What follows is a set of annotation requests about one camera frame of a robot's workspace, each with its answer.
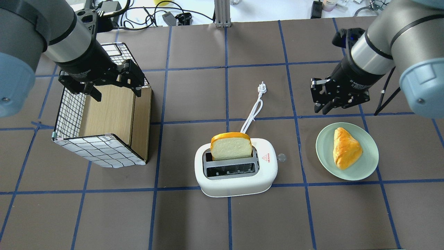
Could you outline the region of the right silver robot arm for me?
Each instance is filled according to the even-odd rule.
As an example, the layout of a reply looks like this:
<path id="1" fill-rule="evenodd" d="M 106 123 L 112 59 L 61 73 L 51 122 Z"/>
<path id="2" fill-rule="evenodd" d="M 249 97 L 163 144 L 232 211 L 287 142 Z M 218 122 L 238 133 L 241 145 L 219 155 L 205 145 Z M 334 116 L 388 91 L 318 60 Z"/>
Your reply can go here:
<path id="1" fill-rule="evenodd" d="M 443 1 L 392 0 L 367 30 L 341 29 L 332 44 L 345 56 L 325 79 L 312 78 L 314 112 L 348 109 L 391 69 L 412 112 L 443 118 Z"/>

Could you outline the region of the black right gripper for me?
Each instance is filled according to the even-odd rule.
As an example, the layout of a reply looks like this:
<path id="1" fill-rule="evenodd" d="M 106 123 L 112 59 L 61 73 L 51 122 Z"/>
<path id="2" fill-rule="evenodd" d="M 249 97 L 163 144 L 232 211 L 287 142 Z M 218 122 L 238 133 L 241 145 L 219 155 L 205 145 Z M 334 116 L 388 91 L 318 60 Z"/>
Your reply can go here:
<path id="1" fill-rule="evenodd" d="M 367 76 L 369 74 L 358 68 L 353 59 L 346 57 L 327 78 L 311 78 L 314 112 L 323 109 L 323 115 L 327 115 L 334 108 L 348 109 L 368 102 L 370 86 Z"/>

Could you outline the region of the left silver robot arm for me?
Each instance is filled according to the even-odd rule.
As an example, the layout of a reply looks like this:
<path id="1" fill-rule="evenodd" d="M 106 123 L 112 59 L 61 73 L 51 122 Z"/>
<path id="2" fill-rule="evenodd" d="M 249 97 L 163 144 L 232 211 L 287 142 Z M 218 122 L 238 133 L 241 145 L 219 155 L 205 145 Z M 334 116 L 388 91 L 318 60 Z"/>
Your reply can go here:
<path id="1" fill-rule="evenodd" d="M 1 2 L 2 117 L 17 114 L 35 83 L 40 56 L 46 55 L 61 72 L 60 83 L 72 94 L 86 94 L 100 102 L 97 86 L 115 85 L 142 94 L 145 76 L 130 59 L 117 65 L 96 40 L 97 33 L 113 29 L 115 12 L 88 7 L 75 11 L 65 0 L 2 0 Z"/>

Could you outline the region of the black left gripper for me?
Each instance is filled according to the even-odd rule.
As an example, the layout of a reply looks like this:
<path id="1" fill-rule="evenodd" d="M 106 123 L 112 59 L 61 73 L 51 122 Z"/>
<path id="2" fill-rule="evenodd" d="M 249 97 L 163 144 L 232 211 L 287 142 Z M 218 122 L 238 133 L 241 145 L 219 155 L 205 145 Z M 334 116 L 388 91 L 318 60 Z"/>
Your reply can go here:
<path id="1" fill-rule="evenodd" d="M 138 98 L 142 95 L 145 76 L 140 67 L 132 59 L 117 65 L 101 44 L 91 44 L 79 58 L 58 65 L 58 80 L 73 94 L 90 95 L 100 102 L 102 94 L 96 86 L 111 84 L 131 89 Z"/>

